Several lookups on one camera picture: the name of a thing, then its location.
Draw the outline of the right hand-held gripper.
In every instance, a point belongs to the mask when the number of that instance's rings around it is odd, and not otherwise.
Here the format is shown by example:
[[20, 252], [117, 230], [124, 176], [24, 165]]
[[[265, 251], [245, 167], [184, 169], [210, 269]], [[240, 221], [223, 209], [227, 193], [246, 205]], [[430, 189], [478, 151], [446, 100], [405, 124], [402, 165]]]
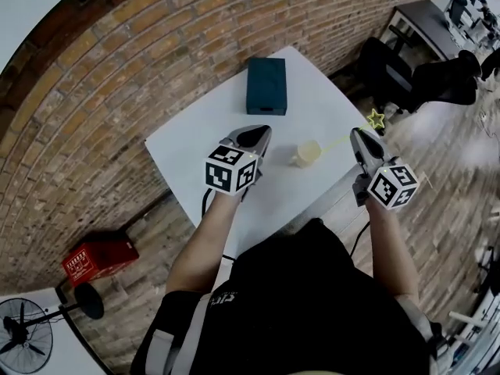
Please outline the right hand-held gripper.
[[385, 209], [398, 209], [409, 203], [419, 187], [409, 165], [389, 153], [386, 144], [372, 133], [352, 128], [349, 136], [361, 173], [352, 190], [357, 206], [371, 197]]

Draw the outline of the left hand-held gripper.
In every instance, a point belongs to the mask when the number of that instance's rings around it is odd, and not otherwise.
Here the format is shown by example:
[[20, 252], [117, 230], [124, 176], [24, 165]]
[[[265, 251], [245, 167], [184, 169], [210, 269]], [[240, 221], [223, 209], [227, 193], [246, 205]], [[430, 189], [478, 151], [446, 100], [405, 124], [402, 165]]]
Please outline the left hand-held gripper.
[[246, 193], [261, 176], [260, 166], [272, 137], [269, 125], [251, 125], [231, 131], [205, 160], [205, 186], [235, 196]]

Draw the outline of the yellow-green star wand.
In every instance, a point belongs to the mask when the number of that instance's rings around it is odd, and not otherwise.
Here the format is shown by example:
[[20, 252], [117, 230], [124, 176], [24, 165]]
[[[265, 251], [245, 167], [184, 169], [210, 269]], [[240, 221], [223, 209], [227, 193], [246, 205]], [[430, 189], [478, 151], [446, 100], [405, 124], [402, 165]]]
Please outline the yellow-green star wand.
[[[385, 128], [385, 114], [378, 112], [376, 109], [371, 109], [371, 113], [366, 117], [366, 123], [361, 127], [355, 127], [355, 130], [383, 130]], [[339, 144], [346, 142], [349, 136], [340, 137], [337, 140], [331, 142], [329, 145], [322, 147], [321, 152], [329, 152], [332, 148]]]

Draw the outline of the person's left forearm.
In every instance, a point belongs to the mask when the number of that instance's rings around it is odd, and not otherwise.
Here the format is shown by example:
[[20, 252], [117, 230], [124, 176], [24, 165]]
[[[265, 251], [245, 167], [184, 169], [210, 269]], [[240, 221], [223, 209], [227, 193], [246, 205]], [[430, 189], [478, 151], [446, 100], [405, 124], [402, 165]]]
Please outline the person's left forearm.
[[166, 293], [213, 289], [223, 250], [241, 202], [241, 196], [217, 192], [195, 232], [173, 262], [166, 279]]

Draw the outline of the person's right forearm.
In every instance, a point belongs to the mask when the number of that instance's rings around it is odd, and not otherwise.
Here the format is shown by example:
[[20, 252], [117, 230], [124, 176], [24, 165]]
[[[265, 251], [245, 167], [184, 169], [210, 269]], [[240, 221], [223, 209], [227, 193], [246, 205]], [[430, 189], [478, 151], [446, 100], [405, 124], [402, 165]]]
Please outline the person's right forearm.
[[370, 218], [373, 277], [393, 296], [419, 304], [419, 280], [413, 258], [402, 239], [397, 216], [373, 198], [366, 200]]

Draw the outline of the dark blue drawer box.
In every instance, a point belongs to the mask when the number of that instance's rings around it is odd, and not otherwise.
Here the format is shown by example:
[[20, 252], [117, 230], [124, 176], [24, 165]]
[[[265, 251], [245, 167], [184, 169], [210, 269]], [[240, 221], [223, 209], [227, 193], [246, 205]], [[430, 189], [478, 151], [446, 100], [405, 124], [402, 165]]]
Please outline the dark blue drawer box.
[[247, 114], [285, 116], [288, 109], [285, 59], [251, 57], [247, 71]]

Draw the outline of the white folding table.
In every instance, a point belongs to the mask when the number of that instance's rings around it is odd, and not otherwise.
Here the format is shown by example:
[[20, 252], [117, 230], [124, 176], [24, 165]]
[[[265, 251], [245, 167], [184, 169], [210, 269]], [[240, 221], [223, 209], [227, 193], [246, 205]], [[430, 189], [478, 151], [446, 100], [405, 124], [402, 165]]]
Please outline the white folding table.
[[262, 178], [240, 204], [224, 250], [217, 282], [230, 274], [232, 261], [285, 227], [327, 193], [356, 160], [350, 140], [337, 145], [309, 167], [291, 165], [298, 145], [315, 140], [320, 147], [349, 136], [365, 118], [347, 97], [295, 48], [277, 53], [285, 59], [285, 116], [248, 115], [247, 74], [241, 72], [203, 95], [146, 139], [146, 147], [168, 187], [193, 224], [201, 219], [205, 197], [205, 159], [232, 130], [267, 124], [270, 145]]

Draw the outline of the black office chair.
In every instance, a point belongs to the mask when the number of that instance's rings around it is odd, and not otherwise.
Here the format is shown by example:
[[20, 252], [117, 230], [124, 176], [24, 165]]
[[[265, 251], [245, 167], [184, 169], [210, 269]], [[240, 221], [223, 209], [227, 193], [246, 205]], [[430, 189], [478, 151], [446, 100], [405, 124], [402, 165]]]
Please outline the black office chair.
[[427, 102], [472, 105], [481, 67], [472, 52], [462, 50], [454, 59], [412, 69], [394, 50], [371, 37], [361, 49], [356, 75], [381, 112], [393, 103], [401, 112], [414, 113]]

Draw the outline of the dark desk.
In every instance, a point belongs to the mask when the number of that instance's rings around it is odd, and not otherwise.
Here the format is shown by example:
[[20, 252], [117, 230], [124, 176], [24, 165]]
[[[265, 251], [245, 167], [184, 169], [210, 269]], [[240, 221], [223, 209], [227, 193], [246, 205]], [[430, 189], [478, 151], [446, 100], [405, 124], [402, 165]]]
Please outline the dark desk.
[[397, 28], [403, 22], [426, 43], [441, 60], [454, 59], [461, 48], [452, 40], [444, 13], [431, 1], [420, 0], [395, 6], [394, 14], [380, 36], [387, 43], [391, 36], [402, 31]]

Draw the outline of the person's black shirt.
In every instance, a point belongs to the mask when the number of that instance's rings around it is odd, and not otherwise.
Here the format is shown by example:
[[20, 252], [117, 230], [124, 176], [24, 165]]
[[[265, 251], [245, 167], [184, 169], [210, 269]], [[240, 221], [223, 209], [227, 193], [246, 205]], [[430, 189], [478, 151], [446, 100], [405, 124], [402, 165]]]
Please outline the person's black shirt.
[[188, 375], [438, 375], [434, 328], [413, 302], [357, 269], [319, 220], [242, 253], [206, 300], [198, 338], [189, 333], [202, 294], [162, 299], [130, 367], [153, 375], [149, 352], [173, 372], [184, 345], [195, 347]]

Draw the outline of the red metal box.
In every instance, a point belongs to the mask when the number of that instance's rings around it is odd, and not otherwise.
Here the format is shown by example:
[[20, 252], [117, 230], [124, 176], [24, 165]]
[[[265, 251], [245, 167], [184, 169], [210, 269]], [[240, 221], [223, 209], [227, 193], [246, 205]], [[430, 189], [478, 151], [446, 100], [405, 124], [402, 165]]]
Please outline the red metal box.
[[111, 276], [138, 258], [138, 251], [127, 238], [90, 241], [71, 252], [62, 261], [62, 267], [70, 283], [76, 287], [82, 283]]

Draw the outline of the black standing fan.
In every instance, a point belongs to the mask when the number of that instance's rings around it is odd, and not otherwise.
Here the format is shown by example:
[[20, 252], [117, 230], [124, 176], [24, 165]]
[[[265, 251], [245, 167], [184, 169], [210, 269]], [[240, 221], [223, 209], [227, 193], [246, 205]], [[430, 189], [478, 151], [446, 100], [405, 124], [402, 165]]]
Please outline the black standing fan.
[[74, 304], [52, 313], [26, 298], [0, 302], [0, 365], [21, 375], [36, 373], [52, 354], [54, 318], [75, 309], [93, 320], [103, 317], [102, 298], [89, 283], [78, 285], [74, 297]]

